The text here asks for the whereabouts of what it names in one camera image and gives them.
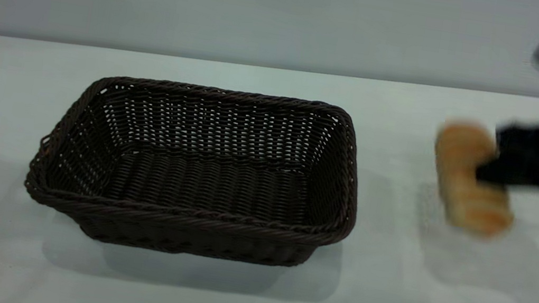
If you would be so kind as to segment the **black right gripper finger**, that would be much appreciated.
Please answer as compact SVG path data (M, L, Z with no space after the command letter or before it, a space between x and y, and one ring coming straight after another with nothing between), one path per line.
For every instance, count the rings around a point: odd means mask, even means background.
M511 123L499 125L495 130L497 148L502 151L514 149L520 129L518 125Z
M490 161L475 169L476 179L492 185L513 185L515 176L501 162Z

